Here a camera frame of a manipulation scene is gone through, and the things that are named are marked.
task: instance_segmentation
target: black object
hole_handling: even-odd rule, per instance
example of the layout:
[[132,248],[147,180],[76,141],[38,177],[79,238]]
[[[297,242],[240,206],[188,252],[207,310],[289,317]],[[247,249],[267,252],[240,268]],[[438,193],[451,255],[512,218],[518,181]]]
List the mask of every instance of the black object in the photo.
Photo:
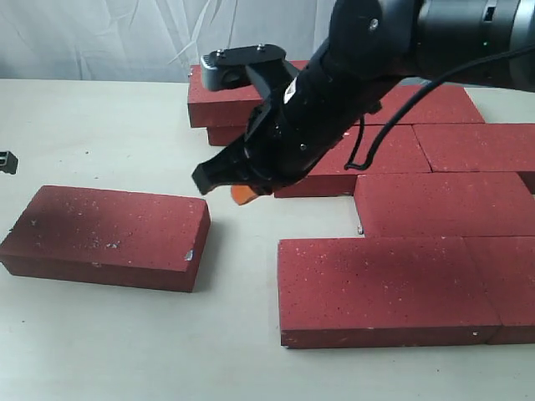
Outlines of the black object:
[[0,152],[0,171],[8,174],[17,172],[18,159],[11,152]]
[[[363,129],[364,115],[376,112],[403,78],[446,77],[461,84],[535,91],[531,53],[450,74],[461,64],[533,43],[533,13],[533,0],[337,0],[329,37],[297,75],[275,46],[213,52],[203,58],[208,89],[252,84],[264,102],[253,110],[246,133],[200,164],[193,179],[202,194],[237,184],[267,195],[291,185],[355,121],[360,119]],[[376,147],[399,115],[381,131]],[[372,150],[371,158],[357,166],[369,166],[377,149]]]

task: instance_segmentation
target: white speckle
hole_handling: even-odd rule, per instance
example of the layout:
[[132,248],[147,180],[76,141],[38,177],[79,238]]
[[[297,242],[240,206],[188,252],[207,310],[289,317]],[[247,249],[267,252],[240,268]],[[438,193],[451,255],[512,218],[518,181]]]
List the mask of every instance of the white speckle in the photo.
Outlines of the white speckle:
[[186,255],[184,256],[184,260],[185,261],[192,261],[193,260],[193,250],[192,249],[186,253]]

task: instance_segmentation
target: white table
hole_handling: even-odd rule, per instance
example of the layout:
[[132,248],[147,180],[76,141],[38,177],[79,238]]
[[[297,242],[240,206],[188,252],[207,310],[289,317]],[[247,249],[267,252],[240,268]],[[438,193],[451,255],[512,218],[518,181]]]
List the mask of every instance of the white table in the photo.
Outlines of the white table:
[[[198,195],[217,150],[185,84],[0,81],[0,237],[41,185]],[[470,89],[489,122],[535,121],[535,95]],[[193,294],[9,276],[0,269],[0,400],[506,400],[535,397],[535,346],[289,351],[278,336],[281,238],[356,236],[350,198],[207,197]]]

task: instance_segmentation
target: black cable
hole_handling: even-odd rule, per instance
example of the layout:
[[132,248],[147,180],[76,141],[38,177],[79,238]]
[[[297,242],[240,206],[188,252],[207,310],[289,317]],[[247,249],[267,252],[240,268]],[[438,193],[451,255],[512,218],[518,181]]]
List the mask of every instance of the black cable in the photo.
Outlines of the black cable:
[[[477,60],[471,61],[469,63],[465,63],[460,67],[456,67],[447,73],[442,74],[440,77],[433,79],[428,84],[426,84],[422,89],[420,89],[418,92],[412,95],[412,97],[399,109],[394,116],[385,124],[385,126],[381,129],[381,131],[377,134],[377,136],[374,139],[374,142],[369,148],[368,154],[366,156],[366,160],[362,165],[357,165],[354,163],[354,157],[357,154],[357,151],[360,147],[360,141],[362,140],[360,132],[359,132],[359,138],[357,139],[357,143],[355,144],[355,147],[353,148],[353,151],[351,152],[351,157],[349,158],[347,164],[345,165],[345,169],[354,169],[354,170],[367,170],[371,164],[374,161],[375,154],[377,153],[377,150],[379,149],[381,143],[385,139],[386,135],[394,128],[396,124],[400,122],[403,117],[409,111],[415,107],[418,102],[420,102],[425,96],[430,94],[433,90],[447,82],[451,79],[451,77],[455,76],[458,73],[462,73],[466,71],[467,69],[473,69],[475,67],[482,66],[483,64],[488,63],[494,63],[496,61],[500,61],[503,59],[512,59],[521,57],[525,54],[531,53],[535,51],[535,44],[525,46],[523,48],[517,49],[517,50],[509,50],[506,52],[493,54],[492,56],[487,56],[483,58],[479,58]],[[360,131],[362,131],[362,135],[364,135],[364,119],[360,119]]]

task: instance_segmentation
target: brick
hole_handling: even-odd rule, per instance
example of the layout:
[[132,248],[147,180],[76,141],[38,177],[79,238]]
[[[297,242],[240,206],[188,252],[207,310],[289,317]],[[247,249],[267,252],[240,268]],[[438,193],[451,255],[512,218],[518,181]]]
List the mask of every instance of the brick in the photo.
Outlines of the brick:
[[535,201],[515,173],[362,175],[366,236],[535,236]]
[[[292,61],[302,69],[307,61]],[[252,87],[210,92],[202,86],[201,66],[192,67],[187,107],[192,128],[244,126],[252,109],[261,103]]]
[[491,344],[535,343],[535,237],[467,238],[503,327]]
[[415,125],[433,171],[514,171],[534,192],[535,124]]
[[0,261],[14,276],[191,292],[209,226],[196,198],[44,186]]
[[[382,100],[383,109],[366,117],[366,124],[386,124],[416,91],[418,85],[398,85]],[[477,107],[460,86],[444,85],[423,98],[400,124],[485,123]]]
[[500,326],[461,238],[281,241],[278,291],[290,348],[472,345]]
[[212,146],[227,146],[245,132],[246,127],[208,127],[208,143]]
[[[366,127],[357,161],[362,163],[379,126]],[[330,150],[304,179],[275,193],[278,198],[352,195],[357,170],[344,170],[359,133],[358,127],[350,129],[340,143]],[[410,126],[397,126],[386,137],[374,163],[365,174],[426,173],[429,164]]]

